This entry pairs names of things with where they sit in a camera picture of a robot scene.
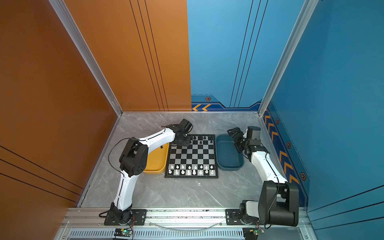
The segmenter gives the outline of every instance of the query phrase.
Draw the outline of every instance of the black stripe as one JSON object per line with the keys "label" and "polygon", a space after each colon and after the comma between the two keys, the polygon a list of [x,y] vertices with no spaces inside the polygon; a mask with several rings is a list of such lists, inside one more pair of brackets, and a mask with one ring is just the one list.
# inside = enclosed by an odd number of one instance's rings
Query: black stripe
{"label": "black stripe", "polygon": [[164,98],[165,98],[165,100],[166,100],[167,110],[169,111],[169,108],[168,108],[168,102],[167,102],[166,90],[165,90],[165,88],[164,88],[163,77],[161,76],[161,69],[160,69],[159,57],[157,56],[156,45],[155,45],[155,39],[154,39],[154,37],[153,37],[153,32],[152,32],[152,27],[151,27],[151,21],[150,21],[150,19],[149,19],[148,8],[147,8],[147,1],[144,0],[144,2],[145,2],[145,8],[146,8],[146,10],[147,10],[147,15],[148,15],[149,27],[151,28],[151,34],[152,34],[152,40],[153,40],[153,46],[155,47],[155,54],[156,54],[156,58],[157,58],[157,65],[159,66],[159,72],[160,72],[161,84],[163,85]]}
{"label": "black stripe", "polygon": [[32,163],[32,164],[38,166],[39,168],[44,169],[44,170],[46,170],[47,172],[52,173],[53,175],[55,175],[55,176],[57,176],[57,177],[59,177],[59,178],[65,180],[65,181],[67,181],[67,182],[69,182],[69,183],[71,183],[71,184],[73,184],[73,185],[75,185],[76,187],[79,187],[79,188],[83,189],[82,187],[80,187],[80,186],[74,184],[73,182],[70,182],[70,181],[68,181],[68,180],[66,180],[66,179],[64,179],[64,178],[62,178],[62,177],[60,177],[59,175],[54,174],[53,172],[51,172],[51,171],[49,171],[49,170],[47,170],[47,169],[45,169],[45,168],[43,168],[43,167],[37,165],[36,163],[29,161],[29,160],[26,159],[25,157],[22,157],[22,156],[20,156],[19,154],[15,153],[15,152],[12,152],[11,150],[9,150],[9,149],[7,149],[7,148],[5,148],[5,147],[3,147],[3,146],[0,146],[0,147],[2,147],[2,148],[4,148],[5,150],[7,150],[7,151],[9,151],[9,152],[11,152],[11,153],[13,153],[13,154],[15,154],[15,155],[18,156],[18,157],[21,157],[22,159],[24,159],[24,160],[26,160],[26,161],[28,161],[28,162],[30,162],[30,163]]}
{"label": "black stripe", "polygon": [[163,105],[163,110],[164,110],[165,108],[164,108],[164,103],[163,103],[163,97],[161,96],[161,92],[160,92],[159,81],[158,81],[158,79],[157,79],[157,74],[156,74],[156,70],[155,70],[155,64],[153,63],[153,57],[152,57],[152,53],[151,53],[151,47],[149,46],[149,41],[148,41],[147,31],[145,30],[145,25],[144,25],[143,15],[141,14],[141,9],[140,9],[139,0],[137,0],[137,5],[139,6],[139,11],[140,11],[140,16],[141,16],[141,21],[143,22],[143,28],[144,28],[145,38],[147,39],[149,55],[151,56],[152,66],[153,66],[153,71],[155,72],[155,77],[156,77],[156,82],[157,82],[157,88],[159,89],[160,100],[161,100],[161,104]]}
{"label": "black stripe", "polygon": [[140,38],[140,42],[141,42],[141,47],[143,48],[143,53],[144,53],[144,57],[145,57],[145,62],[147,62],[148,72],[149,72],[149,76],[151,77],[152,86],[153,86],[153,91],[154,91],[154,93],[155,93],[155,97],[156,97],[157,106],[159,107],[159,111],[160,111],[159,100],[157,99],[157,95],[156,95],[156,91],[155,91],[155,85],[153,84],[153,80],[152,80],[151,71],[149,70],[149,65],[148,65],[148,61],[147,61],[147,56],[145,55],[145,52],[144,52],[144,46],[143,46],[143,42],[141,41],[141,36],[140,36],[140,32],[139,32],[139,27],[137,26],[136,17],[135,17],[135,13],[133,12],[133,7],[132,7],[132,3],[131,3],[131,0],[129,0],[129,3],[130,3],[130,5],[131,5],[131,9],[132,9],[133,18],[135,19],[135,23],[136,23],[137,32],[138,32],[138,34],[139,34],[139,38]]}
{"label": "black stripe", "polygon": [[359,222],[368,222],[368,221],[377,220],[377,219],[381,219],[381,218],[384,218],[384,217],[376,217],[376,218],[371,218],[371,219],[357,221],[357,222],[350,222],[350,223],[340,224],[340,225],[336,225],[336,226],[318,228],[318,229],[314,229],[314,230],[316,231],[316,230],[321,230],[321,229],[326,229],[326,228],[331,228],[331,227],[339,227],[339,226],[344,226],[344,225],[349,225],[349,224],[354,224],[354,223],[359,223]]}
{"label": "black stripe", "polygon": [[242,70],[242,73],[241,73],[240,82],[239,82],[239,87],[237,88],[237,94],[236,94],[235,103],[233,104],[233,107],[235,107],[235,105],[236,105],[237,95],[239,94],[239,89],[240,89],[240,85],[241,85],[241,79],[243,78],[243,73],[244,73],[245,64],[247,63],[249,47],[251,46],[251,41],[252,41],[253,31],[255,30],[255,25],[256,25],[257,15],[259,14],[260,3],[261,3],[261,0],[260,0],[260,2],[259,2],[259,7],[257,8],[257,13],[256,13],[256,18],[255,18],[255,23],[253,24],[253,29],[252,29],[251,39],[249,40],[247,54],[245,55],[244,66],[243,66],[243,70]]}
{"label": "black stripe", "polygon": [[[33,174],[33,173],[31,173],[31,172],[29,172],[29,171],[27,171],[27,170],[25,170],[25,169],[22,169],[22,168],[20,168],[20,167],[18,167],[18,166],[16,166],[16,165],[13,165],[12,163],[9,163],[9,162],[7,162],[7,161],[1,159],[1,158],[0,158],[0,160],[3,161],[3,162],[8,163],[9,165],[12,165],[12,166],[14,166],[14,167],[17,167],[18,169],[21,169],[21,170],[23,170],[23,171],[25,171],[25,172],[27,172],[27,173],[30,173],[30,174],[32,174],[32,175],[38,177],[38,178],[41,178],[41,179],[43,179],[43,180],[46,180],[45,178],[42,178],[42,177],[40,177],[40,176],[37,176],[36,174]],[[49,181],[49,180],[46,180],[46,181],[47,181],[47,182],[50,182],[50,183],[52,183],[52,184],[54,184],[54,185],[56,185],[56,186],[58,186],[58,187],[61,187],[61,188],[65,189],[65,190],[68,190],[68,191],[70,191],[70,192],[73,192],[73,191],[71,191],[71,190],[69,190],[69,189],[66,189],[65,187],[62,187],[62,186],[60,186],[60,185],[58,185],[58,184],[56,184],[56,183],[53,183],[53,182],[51,182],[51,181]]]}
{"label": "black stripe", "polygon": [[[338,214],[333,214],[333,215],[330,215],[330,216],[327,216],[327,217],[333,217],[333,216],[336,216],[336,215],[339,215],[339,214],[344,214],[346,212],[351,212],[351,211],[363,209],[363,208],[366,208],[366,207],[375,206],[375,205],[382,204],[382,203],[384,203],[384,201],[383,202],[378,202],[378,203],[375,203],[375,204],[371,204],[371,205],[367,205],[367,206],[364,206],[364,207],[359,207],[359,208],[356,208],[356,209],[348,210],[348,211],[341,212],[341,213],[338,213]],[[324,219],[324,218],[327,218],[327,217],[322,217],[322,218],[319,218],[319,219],[311,220],[311,222],[317,221],[317,220],[320,220],[320,219]]]}
{"label": "black stripe", "polygon": [[[267,0],[267,2],[266,2],[266,5],[265,5],[264,14],[265,14],[265,10],[266,10],[266,7],[267,7],[267,5],[268,5],[268,0]],[[264,19],[264,14],[263,14],[263,18],[262,18],[262,21],[261,21],[261,23],[260,23],[259,32],[257,33],[257,37],[256,37],[255,46],[253,47],[253,52],[252,52],[252,56],[251,56],[251,61],[249,62],[249,66],[248,66],[248,70],[247,70],[247,75],[245,76],[244,85],[243,85],[243,90],[241,91],[241,95],[240,95],[240,99],[239,99],[239,104],[237,105],[237,107],[239,107],[239,106],[240,106],[241,97],[243,96],[243,92],[244,92],[244,86],[245,86],[245,82],[247,81],[248,72],[249,72],[249,68],[250,68],[250,66],[251,66],[251,63],[252,63],[252,58],[253,58],[253,54],[254,54],[254,52],[255,52],[255,48],[256,48],[257,39],[259,38],[260,29],[262,28],[263,19]]]}
{"label": "black stripe", "polygon": [[323,208],[323,207],[327,207],[327,206],[330,206],[330,205],[332,205],[332,204],[335,204],[335,203],[338,203],[338,202],[341,202],[341,201],[347,200],[347,199],[349,199],[349,198],[352,198],[352,197],[356,197],[356,196],[358,196],[358,195],[361,195],[361,194],[364,194],[364,193],[370,192],[370,191],[372,191],[372,190],[375,190],[375,189],[378,189],[378,188],[381,188],[381,187],[384,187],[384,185],[381,185],[381,186],[378,186],[378,187],[372,188],[372,189],[370,189],[370,190],[367,190],[367,191],[365,191],[365,192],[361,192],[361,193],[359,193],[359,194],[356,194],[356,195],[353,195],[353,196],[350,196],[350,197],[347,197],[347,198],[344,198],[344,199],[338,200],[338,201],[336,201],[336,202],[333,202],[333,203],[331,203],[331,204],[327,204],[327,205],[325,205],[325,206],[322,206],[322,207],[318,207],[318,208],[316,208],[316,209],[313,209],[313,210],[311,210],[311,211],[308,211],[308,212],[316,211],[316,210],[318,210],[318,209],[321,209],[321,208]]}
{"label": "black stripe", "polygon": [[241,55],[242,55],[242,53],[243,53],[244,42],[245,42],[245,36],[247,35],[247,29],[248,29],[249,18],[251,17],[252,5],[253,5],[253,0],[252,0],[252,4],[251,4],[251,10],[249,10],[249,16],[248,16],[247,27],[245,28],[245,34],[244,34],[244,40],[243,40],[243,46],[241,47],[240,59],[239,59],[239,64],[237,65],[237,71],[236,71],[236,76],[235,76],[235,83],[233,84],[232,96],[231,96],[231,101],[229,102],[229,107],[231,107],[231,104],[232,104],[233,92],[234,92],[234,90],[235,90],[237,73],[238,73],[238,71],[239,71]]}
{"label": "black stripe", "polygon": [[16,179],[16,178],[10,177],[10,176],[8,176],[8,175],[5,175],[5,174],[3,174],[3,173],[0,173],[0,174],[1,174],[1,175],[3,175],[3,176],[6,176],[6,177],[12,178],[13,180],[16,180],[16,181],[19,181],[19,182],[25,183],[26,185],[29,185],[29,186],[35,187],[35,188],[37,188],[37,189],[43,190],[43,191],[45,191],[45,192],[49,192],[49,193],[51,193],[51,194],[53,194],[53,195],[56,195],[56,196],[58,196],[58,197],[62,197],[62,198],[64,198],[64,199],[66,199],[66,200],[69,200],[69,201],[72,201],[72,202],[75,202],[75,203],[77,203],[76,201],[73,201],[73,200],[71,200],[71,199],[68,199],[68,198],[66,198],[66,197],[63,197],[63,196],[57,195],[57,194],[55,194],[55,193],[53,193],[53,192],[50,192],[50,191],[44,190],[44,189],[42,189],[42,188],[36,187],[36,186],[34,186],[34,185],[31,185],[31,184],[29,184],[29,183],[23,182],[23,181],[21,181],[21,180],[18,180],[18,179]]}

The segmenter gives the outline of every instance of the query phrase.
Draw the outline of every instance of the wire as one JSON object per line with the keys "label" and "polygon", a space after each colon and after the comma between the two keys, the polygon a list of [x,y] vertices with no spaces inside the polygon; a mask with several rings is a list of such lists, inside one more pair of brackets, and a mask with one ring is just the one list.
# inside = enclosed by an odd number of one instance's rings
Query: wire
{"label": "wire", "polygon": [[126,137],[126,138],[123,138],[123,139],[121,139],[120,141],[118,141],[118,142],[115,144],[115,146],[112,147],[112,149],[109,151],[109,154],[108,154],[108,163],[111,165],[111,167],[112,167],[113,169],[115,169],[116,171],[118,171],[119,173],[121,173],[122,177],[124,177],[124,174],[123,174],[121,171],[117,170],[114,166],[112,166],[111,161],[109,160],[109,156],[111,155],[111,152],[112,152],[112,150],[116,147],[116,145],[118,145],[121,141],[123,141],[123,140],[125,140],[125,139],[130,139],[130,137]]}

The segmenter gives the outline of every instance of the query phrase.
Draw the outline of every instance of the blue tray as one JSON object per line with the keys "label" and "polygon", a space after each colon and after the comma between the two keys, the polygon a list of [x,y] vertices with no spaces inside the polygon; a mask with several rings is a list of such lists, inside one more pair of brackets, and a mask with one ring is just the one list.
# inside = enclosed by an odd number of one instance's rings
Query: blue tray
{"label": "blue tray", "polygon": [[216,138],[217,165],[223,171],[237,171],[244,165],[243,155],[238,153],[228,134]]}

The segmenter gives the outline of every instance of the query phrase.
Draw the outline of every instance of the blue wall panel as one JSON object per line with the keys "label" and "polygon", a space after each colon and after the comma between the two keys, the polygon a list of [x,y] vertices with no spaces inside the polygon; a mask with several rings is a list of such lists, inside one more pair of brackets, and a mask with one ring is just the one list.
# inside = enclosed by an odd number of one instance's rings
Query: blue wall panel
{"label": "blue wall panel", "polygon": [[[311,220],[382,201],[369,192],[323,207],[384,184],[383,12],[378,0],[319,1],[272,98],[311,180]],[[381,208],[325,218],[330,228],[316,233],[340,239],[359,225],[331,226],[384,216]]]}
{"label": "blue wall panel", "polygon": [[303,3],[188,0],[191,93],[213,95],[227,108],[262,99]]}

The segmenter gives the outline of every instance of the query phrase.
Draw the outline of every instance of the orange wall panel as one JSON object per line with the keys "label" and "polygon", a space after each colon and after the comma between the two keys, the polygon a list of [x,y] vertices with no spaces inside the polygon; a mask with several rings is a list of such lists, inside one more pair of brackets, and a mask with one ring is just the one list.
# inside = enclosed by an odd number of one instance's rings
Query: orange wall panel
{"label": "orange wall panel", "polygon": [[190,110],[186,0],[65,4],[124,111]]}

